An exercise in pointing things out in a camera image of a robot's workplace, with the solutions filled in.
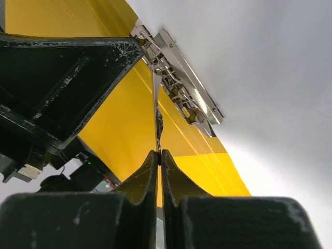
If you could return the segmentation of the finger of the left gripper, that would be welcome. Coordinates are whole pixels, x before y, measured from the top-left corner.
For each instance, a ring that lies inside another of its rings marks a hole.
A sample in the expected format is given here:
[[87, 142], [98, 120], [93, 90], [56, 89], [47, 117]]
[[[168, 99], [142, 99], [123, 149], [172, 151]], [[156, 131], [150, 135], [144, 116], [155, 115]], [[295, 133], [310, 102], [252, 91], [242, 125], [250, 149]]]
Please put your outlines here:
[[143, 55], [132, 37], [1, 33], [1, 128], [58, 153]]

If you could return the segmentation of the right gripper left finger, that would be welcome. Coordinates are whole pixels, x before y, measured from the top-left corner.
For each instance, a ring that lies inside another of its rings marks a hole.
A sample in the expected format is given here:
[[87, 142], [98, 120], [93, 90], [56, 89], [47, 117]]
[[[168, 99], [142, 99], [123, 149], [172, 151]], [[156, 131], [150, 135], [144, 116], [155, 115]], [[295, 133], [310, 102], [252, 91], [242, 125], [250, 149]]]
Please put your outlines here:
[[155, 248], [158, 154], [107, 193], [21, 193], [1, 204], [1, 248]]

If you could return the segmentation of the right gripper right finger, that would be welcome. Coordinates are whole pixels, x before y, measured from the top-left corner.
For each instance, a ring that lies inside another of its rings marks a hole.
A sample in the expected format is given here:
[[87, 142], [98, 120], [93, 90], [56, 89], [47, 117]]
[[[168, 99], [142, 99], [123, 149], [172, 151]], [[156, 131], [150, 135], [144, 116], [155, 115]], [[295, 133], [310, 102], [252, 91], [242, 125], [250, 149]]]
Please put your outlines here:
[[166, 248], [320, 248], [306, 211], [291, 198], [214, 197], [171, 153], [161, 154]]

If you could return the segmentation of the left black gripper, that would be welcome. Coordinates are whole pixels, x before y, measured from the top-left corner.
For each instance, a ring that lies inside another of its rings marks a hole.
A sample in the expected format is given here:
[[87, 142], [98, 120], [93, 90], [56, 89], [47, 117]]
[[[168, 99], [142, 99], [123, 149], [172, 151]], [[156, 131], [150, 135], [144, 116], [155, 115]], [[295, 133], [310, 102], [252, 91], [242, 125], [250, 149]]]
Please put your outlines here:
[[88, 150], [83, 141], [76, 137], [60, 153], [50, 152], [22, 139], [15, 139], [1, 145], [1, 174], [3, 183], [13, 177], [29, 183], [37, 179], [48, 164], [60, 169], [72, 159], [82, 165], [69, 177], [63, 173], [42, 181], [40, 192], [90, 192], [104, 179], [103, 162]]

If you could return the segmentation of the yellow plastic folder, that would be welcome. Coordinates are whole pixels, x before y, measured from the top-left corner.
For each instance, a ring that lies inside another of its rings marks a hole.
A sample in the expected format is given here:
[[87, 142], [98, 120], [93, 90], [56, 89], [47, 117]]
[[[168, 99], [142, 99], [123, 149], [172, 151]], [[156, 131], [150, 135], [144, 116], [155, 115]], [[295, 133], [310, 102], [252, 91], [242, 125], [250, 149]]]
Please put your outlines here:
[[[6, 1], [5, 31], [28, 36], [127, 36], [137, 15], [125, 1]], [[80, 138], [124, 181], [155, 148], [151, 73], [140, 61], [80, 132]], [[161, 146], [177, 166], [214, 196], [248, 197], [220, 140], [188, 124], [164, 91]]]

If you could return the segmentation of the silver folder clip mechanism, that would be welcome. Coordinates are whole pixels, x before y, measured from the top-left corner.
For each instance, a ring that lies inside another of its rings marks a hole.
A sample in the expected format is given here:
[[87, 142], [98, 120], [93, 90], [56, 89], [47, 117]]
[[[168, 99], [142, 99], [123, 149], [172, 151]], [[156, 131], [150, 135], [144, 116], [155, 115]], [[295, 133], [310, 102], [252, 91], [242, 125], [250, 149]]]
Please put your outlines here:
[[219, 125], [223, 115], [167, 31], [152, 36], [146, 26], [137, 21], [131, 36], [142, 43], [144, 62], [152, 72], [153, 102], [157, 149], [161, 149], [163, 116], [158, 107], [160, 89], [189, 125], [205, 137], [216, 138], [212, 125]]

